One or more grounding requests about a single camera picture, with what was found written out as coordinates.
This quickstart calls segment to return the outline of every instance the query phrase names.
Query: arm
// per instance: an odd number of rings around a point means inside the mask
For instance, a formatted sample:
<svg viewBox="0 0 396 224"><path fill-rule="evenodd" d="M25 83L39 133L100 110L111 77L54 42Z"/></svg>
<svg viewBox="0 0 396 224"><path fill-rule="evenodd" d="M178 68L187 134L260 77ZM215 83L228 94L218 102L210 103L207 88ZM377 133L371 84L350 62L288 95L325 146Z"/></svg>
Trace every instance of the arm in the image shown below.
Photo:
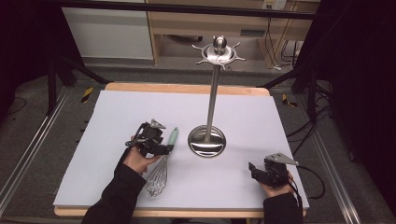
<svg viewBox="0 0 396 224"><path fill-rule="evenodd" d="M303 214L294 198L294 191L289 185L274 189L260 183L267 195L262 203L264 210L264 223L303 223Z"/></svg>
<svg viewBox="0 0 396 224"><path fill-rule="evenodd" d="M137 148L132 148L121 168L103 191L99 202L88 209L82 224L129 224L137 196L146 184L146 180L140 174L159 158L144 158Z"/></svg>

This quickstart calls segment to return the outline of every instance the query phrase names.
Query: green handle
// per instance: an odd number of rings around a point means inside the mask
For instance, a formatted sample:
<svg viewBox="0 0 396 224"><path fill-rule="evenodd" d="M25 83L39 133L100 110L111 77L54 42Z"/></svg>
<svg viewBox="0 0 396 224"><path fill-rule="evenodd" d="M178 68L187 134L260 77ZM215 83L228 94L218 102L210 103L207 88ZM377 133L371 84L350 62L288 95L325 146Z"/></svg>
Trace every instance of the green handle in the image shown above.
<svg viewBox="0 0 396 224"><path fill-rule="evenodd" d="M175 142L177 140L177 135L178 135L178 127L176 127L172 131L171 136L169 137L169 140L168 140L168 146L174 146L175 145Z"/></svg>

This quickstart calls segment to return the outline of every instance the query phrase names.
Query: human hand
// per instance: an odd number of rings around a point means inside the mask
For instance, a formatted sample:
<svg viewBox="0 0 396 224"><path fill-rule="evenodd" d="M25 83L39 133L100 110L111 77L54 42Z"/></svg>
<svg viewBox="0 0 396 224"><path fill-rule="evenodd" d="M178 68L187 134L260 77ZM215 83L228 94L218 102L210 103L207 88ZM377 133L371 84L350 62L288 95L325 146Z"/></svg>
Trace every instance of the human hand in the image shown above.
<svg viewBox="0 0 396 224"><path fill-rule="evenodd" d="M129 166L131 169L142 175L146 172L148 166L157 161L161 156L154 156L151 158L145 158L140 154L138 147L133 147L126 156L123 164Z"/></svg>
<svg viewBox="0 0 396 224"><path fill-rule="evenodd" d="M293 176L289 172L289 182L291 183L292 180L293 180ZM275 197L285 193L294 193L294 190L291 188L290 185L284 185L279 188L273 188L268 185L264 185L263 183L260 182L259 184L262 187L262 189L265 191L265 194L267 195L268 198Z"/></svg>

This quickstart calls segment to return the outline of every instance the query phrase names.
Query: white cabinet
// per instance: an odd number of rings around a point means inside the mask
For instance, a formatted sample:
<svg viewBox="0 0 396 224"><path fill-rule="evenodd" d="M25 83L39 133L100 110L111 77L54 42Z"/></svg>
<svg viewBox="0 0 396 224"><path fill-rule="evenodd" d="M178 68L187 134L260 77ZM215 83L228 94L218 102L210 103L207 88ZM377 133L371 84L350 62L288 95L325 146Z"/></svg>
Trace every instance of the white cabinet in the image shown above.
<svg viewBox="0 0 396 224"><path fill-rule="evenodd" d="M68 7L63 11L82 57L153 59L146 12Z"/></svg>

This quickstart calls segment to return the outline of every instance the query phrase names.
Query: stand base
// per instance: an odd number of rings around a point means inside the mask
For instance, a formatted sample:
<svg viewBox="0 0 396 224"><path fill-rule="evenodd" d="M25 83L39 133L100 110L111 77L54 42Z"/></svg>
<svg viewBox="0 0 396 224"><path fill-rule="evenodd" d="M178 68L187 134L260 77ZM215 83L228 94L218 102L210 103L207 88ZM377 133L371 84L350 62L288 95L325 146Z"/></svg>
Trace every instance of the stand base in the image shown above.
<svg viewBox="0 0 396 224"><path fill-rule="evenodd" d="M189 134L189 147L200 157L212 158L218 156L225 148L226 140L224 133L212 126L210 139L205 140L206 125L194 128Z"/></svg>

